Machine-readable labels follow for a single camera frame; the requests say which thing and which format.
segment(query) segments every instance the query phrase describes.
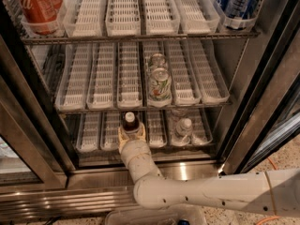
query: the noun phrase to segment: tile floor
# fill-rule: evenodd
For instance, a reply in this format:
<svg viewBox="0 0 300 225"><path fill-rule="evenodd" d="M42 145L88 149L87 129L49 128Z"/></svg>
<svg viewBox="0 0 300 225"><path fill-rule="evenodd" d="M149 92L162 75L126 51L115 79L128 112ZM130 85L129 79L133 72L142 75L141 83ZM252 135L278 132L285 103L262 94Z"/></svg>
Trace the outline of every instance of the tile floor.
<svg viewBox="0 0 300 225"><path fill-rule="evenodd" d="M270 156L278 169L290 169L300 167L300 135L288 142L285 146L279 149L275 154ZM274 170L268 159L255 167L250 173ZM256 225L261 219L268 216L259 214L250 214L236 212L232 210L216 209L210 207L201 207L207 225ZM61 219L51 223L52 225L104 225L105 217L74 217ZM30 222L30 225L44 225L46 221ZM263 225L290 225L300 224L300 218L279 217L277 219L264 222Z"/></svg>

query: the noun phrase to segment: brown bottle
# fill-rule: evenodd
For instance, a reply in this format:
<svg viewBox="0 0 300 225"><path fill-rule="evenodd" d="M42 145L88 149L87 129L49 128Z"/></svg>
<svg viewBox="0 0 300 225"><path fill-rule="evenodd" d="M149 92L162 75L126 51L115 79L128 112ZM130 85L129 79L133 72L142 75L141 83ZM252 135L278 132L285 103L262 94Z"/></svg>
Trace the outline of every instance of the brown bottle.
<svg viewBox="0 0 300 225"><path fill-rule="evenodd" d="M140 129L139 118L133 112L126 112L123 117L122 127L126 134L137 133Z"/></svg>

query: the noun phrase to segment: glass door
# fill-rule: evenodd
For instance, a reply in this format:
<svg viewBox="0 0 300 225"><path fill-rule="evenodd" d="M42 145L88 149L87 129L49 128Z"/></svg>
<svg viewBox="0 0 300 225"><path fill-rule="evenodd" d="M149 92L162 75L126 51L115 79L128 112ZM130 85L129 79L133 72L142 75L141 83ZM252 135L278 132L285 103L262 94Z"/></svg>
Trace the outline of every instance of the glass door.
<svg viewBox="0 0 300 225"><path fill-rule="evenodd" d="M299 26L225 162L226 174L248 172L300 131Z"/></svg>
<svg viewBox="0 0 300 225"><path fill-rule="evenodd" d="M50 188L64 188L67 177L40 135L34 120L19 94L22 88L13 87L11 74L5 68L15 68L8 47L0 37L0 193L21 192ZM27 94L34 106L34 99Z"/></svg>

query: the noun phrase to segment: refrigerator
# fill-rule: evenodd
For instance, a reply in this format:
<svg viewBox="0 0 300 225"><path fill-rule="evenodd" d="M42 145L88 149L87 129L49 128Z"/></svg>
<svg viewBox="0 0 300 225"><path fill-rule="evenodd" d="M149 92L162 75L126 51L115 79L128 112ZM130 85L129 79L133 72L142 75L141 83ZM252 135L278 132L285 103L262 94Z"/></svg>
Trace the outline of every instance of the refrigerator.
<svg viewBox="0 0 300 225"><path fill-rule="evenodd" d="M153 160L178 180L247 173L299 133L299 0L257 0L245 29L228 28L214 0L199 0L210 22L196 31L182 0L168 1L177 23L161 31L147 14L160 4L130 0L126 32L112 18L117 0L97 1L96 28L75 26L84 1L64 0L53 36L32 34L17 0L0 2L1 221L139 207L117 149L124 112L138 114ZM154 53L172 77L162 107L149 99ZM179 147L178 108L194 129Z"/></svg>

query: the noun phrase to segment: robotic arm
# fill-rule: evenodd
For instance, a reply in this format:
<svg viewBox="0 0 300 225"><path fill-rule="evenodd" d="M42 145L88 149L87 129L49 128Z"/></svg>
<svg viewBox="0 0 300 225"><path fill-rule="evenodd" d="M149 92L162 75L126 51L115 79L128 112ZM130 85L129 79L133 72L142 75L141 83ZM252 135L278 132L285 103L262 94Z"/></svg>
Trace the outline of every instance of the robotic arm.
<svg viewBox="0 0 300 225"><path fill-rule="evenodd" d="M119 151L135 183L134 198L142 207L160 209L188 203L300 217L300 169L179 181L161 174L144 137L121 142Z"/></svg>

